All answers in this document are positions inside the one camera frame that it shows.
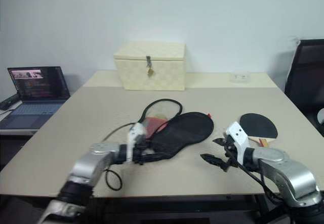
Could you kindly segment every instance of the power outlet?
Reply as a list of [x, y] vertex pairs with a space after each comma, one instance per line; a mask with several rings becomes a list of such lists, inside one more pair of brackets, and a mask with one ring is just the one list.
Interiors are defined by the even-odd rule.
[[231, 73], [232, 82], [244, 82], [247, 83], [251, 80], [249, 73]]

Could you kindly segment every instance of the black office chair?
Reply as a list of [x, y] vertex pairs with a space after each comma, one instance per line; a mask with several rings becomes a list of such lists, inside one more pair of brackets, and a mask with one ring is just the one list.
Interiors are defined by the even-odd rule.
[[285, 94], [324, 137], [324, 125], [317, 119], [324, 108], [324, 39], [300, 41]]

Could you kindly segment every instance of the beige table surface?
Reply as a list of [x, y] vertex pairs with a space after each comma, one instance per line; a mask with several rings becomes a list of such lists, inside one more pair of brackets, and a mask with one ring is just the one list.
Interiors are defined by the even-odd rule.
[[[187, 72], [185, 77], [186, 88], [256, 88], [277, 87], [265, 72], [247, 73], [248, 80], [235, 82], [232, 73], [202, 73]], [[99, 70], [84, 86], [123, 86], [117, 71]]]
[[[143, 166], [133, 163], [114, 166], [123, 178], [123, 189], [111, 191], [101, 178], [95, 196], [263, 193], [243, 171], [232, 167], [224, 173], [199, 156], [210, 153], [224, 158], [223, 149], [212, 143], [212, 139], [250, 112], [263, 114], [274, 122], [278, 139], [270, 146], [287, 151], [291, 158], [304, 163], [314, 173], [319, 188], [324, 190], [323, 138], [276, 87], [152, 92], [91, 86], [80, 88], [2, 170], [0, 194], [55, 196], [74, 162], [92, 143], [99, 142], [119, 125], [137, 120], [149, 103], [161, 98], [178, 100], [184, 112], [210, 113], [215, 123], [212, 135], [202, 143], [183, 149], [170, 160]], [[122, 144], [126, 142], [126, 135], [125, 129], [110, 140]]]

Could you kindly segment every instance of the box lid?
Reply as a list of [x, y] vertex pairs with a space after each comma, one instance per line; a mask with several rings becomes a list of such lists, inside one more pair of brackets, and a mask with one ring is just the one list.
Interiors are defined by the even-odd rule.
[[184, 51], [184, 43], [130, 42], [121, 47], [113, 57], [123, 60], [146, 60], [146, 56], [150, 56], [151, 60], [183, 61]]

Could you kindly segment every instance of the grey floor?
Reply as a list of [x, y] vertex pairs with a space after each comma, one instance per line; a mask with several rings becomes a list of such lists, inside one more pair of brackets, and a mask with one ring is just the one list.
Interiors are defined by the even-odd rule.
[[[0, 141], [0, 163], [5, 166], [15, 154], [24, 146], [26, 140], [9, 140]], [[35, 224], [40, 218], [43, 209], [35, 208], [30, 203], [27, 203], [16, 197], [0, 196], [0, 223], [1, 224]], [[255, 213], [242, 211], [217, 211], [208, 213], [150, 213], [150, 214], [114, 214], [107, 216], [107, 223], [113, 224], [151, 224], [156, 223], [156, 220], [162, 219], [196, 219], [208, 218], [211, 224], [251, 224], [255, 223]], [[281, 221], [273, 222], [278, 224], [290, 223], [288, 218]]]

